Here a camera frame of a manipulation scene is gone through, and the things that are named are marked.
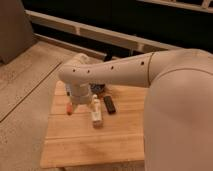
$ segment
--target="wooden cutting board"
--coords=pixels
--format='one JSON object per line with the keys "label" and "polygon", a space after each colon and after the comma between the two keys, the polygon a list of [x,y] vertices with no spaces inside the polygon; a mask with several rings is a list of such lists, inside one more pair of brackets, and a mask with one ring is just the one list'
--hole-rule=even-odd
{"label": "wooden cutting board", "polygon": [[109,115],[101,99],[104,124],[93,128],[89,109],[82,105],[66,114],[65,85],[55,89],[41,157],[42,168],[144,160],[143,109],[146,89],[107,86],[116,114]]}

